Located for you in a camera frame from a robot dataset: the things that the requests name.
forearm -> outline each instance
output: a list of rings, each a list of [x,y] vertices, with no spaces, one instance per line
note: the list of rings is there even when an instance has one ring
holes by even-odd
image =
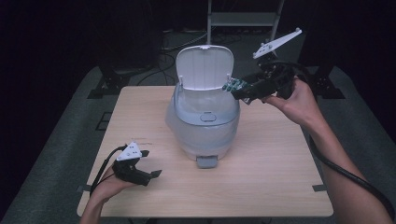
[[[364,179],[324,119],[311,127],[308,131],[323,156]],[[385,207],[374,195],[327,165],[322,164],[322,168],[338,223],[392,223]]]
[[[98,224],[102,212],[104,200],[97,200],[95,198],[90,198],[88,200],[87,206],[81,216],[80,224]]]

gray floor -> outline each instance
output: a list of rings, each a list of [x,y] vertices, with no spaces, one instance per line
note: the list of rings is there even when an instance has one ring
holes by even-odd
[[[166,47],[184,43],[197,34],[168,34]],[[260,43],[268,38],[263,35],[215,36],[214,44],[224,45],[235,58],[233,75],[241,77],[258,71],[251,55]],[[296,62],[304,36],[301,35],[282,48],[277,55],[285,61]],[[169,52],[174,58],[177,51]],[[170,56],[162,55],[161,69],[172,65]],[[158,68],[131,78],[130,85],[173,85],[177,80],[174,66],[163,72]],[[78,223],[76,213],[81,194],[77,187],[84,185],[91,171],[104,131],[96,131],[96,125],[105,112],[111,112],[117,95],[102,99],[87,99],[101,78],[94,67],[79,85],[73,99],[53,130],[34,168],[27,177],[2,223]],[[345,95],[343,100],[318,99],[326,119],[361,171],[396,204],[396,146],[382,129],[373,113],[356,92],[350,78],[334,68],[331,79]],[[134,219],[134,223],[145,223]],[[334,223],[331,217],[263,217],[216,218],[212,223]],[[102,223],[130,223],[125,218],[105,217]],[[159,223],[208,223],[206,219],[164,219]]]

white plastic part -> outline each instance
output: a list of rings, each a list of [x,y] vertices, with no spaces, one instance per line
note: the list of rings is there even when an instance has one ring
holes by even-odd
[[[284,35],[284,36],[282,36],[276,40],[273,40],[267,44],[262,43],[262,46],[259,48],[259,50],[257,50],[257,52],[255,52],[255,53],[253,53],[253,58],[254,59],[260,58],[262,55],[279,48],[286,42],[290,41],[291,39],[293,39],[294,37],[299,35],[301,32],[302,31],[300,30],[300,28],[296,28],[296,31],[294,31],[291,34]]]
[[[132,142],[117,157],[117,161],[126,161],[141,157],[142,157],[142,153],[140,152],[139,146],[137,145],[136,142]]]
[[[176,68],[183,89],[220,89],[233,72],[233,54],[222,46],[185,48],[177,55]]]

open lid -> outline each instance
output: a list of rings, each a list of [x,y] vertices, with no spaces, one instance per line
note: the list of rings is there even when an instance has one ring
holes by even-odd
[[[202,45],[183,49],[177,55],[177,75],[183,89],[220,89],[233,72],[233,54],[227,48]]]

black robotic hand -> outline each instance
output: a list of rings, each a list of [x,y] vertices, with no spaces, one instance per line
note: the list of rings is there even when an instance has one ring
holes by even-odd
[[[282,62],[273,52],[261,56],[257,65],[262,72],[241,79],[232,78],[223,89],[230,91],[235,100],[243,100],[249,105],[253,100],[275,92],[278,96],[288,99],[292,94],[292,82],[297,75],[294,68],[303,71],[303,79],[308,76],[304,67],[296,63]]]

